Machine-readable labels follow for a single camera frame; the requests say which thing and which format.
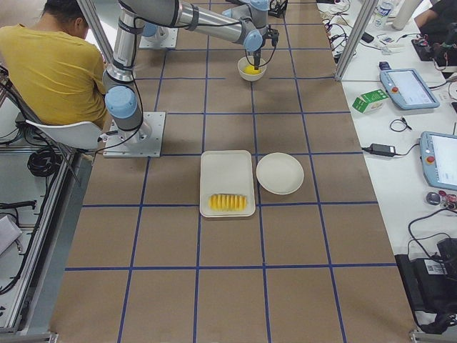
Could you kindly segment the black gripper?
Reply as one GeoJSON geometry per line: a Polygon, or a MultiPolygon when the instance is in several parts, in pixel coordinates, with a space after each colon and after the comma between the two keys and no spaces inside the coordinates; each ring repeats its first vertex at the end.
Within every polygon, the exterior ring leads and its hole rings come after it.
{"type": "MultiPolygon", "coordinates": [[[[266,30],[265,30],[265,32],[263,34],[263,44],[262,44],[262,46],[264,46],[267,41],[270,41],[272,46],[277,46],[278,39],[279,39],[278,30],[275,29],[275,28],[272,28],[271,25],[269,24],[266,27],[266,30]]],[[[249,54],[248,54],[247,51],[245,51],[245,57],[246,57],[247,64],[250,64],[249,54]]],[[[261,64],[261,50],[258,49],[253,53],[254,69],[259,69],[260,64],[261,64]]]]}

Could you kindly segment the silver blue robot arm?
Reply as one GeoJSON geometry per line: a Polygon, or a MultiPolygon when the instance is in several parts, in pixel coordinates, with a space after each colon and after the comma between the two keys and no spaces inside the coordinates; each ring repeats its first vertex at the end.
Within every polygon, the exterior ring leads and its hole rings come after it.
{"type": "Polygon", "coordinates": [[[277,45],[279,32],[268,24],[268,1],[241,1],[219,14],[187,1],[120,1],[113,59],[103,83],[105,104],[118,127],[121,140],[129,144],[146,138],[146,125],[136,71],[144,72],[166,51],[140,49],[142,39],[159,39],[173,29],[197,32],[242,46],[260,68],[261,50],[267,41],[277,45]]]}
{"type": "Polygon", "coordinates": [[[169,35],[169,30],[167,28],[164,28],[162,26],[157,26],[155,24],[146,22],[144,25],[144,30],[142,36],[145,38],[145,40],[158,44],[162,42],[163,40],[167,39],[169,35]]]}

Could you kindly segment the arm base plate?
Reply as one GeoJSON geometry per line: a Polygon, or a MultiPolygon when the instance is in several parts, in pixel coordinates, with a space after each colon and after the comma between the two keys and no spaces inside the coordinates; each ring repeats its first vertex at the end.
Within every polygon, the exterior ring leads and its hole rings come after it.
{"type": "Polygon", "coordinates": [[[103,150],[105,158],[158,158],[161,156],[162,139],[166,121],[165,112],[144,112],[144,120],[135,135],[135,131],[122,131],[112,119],[109,127],[115,134],[108,135],[103,150]]]}
{"type": "Polygon", "coordinates": [[[162,26],[145,26],[140,40],[140,49],[175,49],[178,29],[162,26]]]}

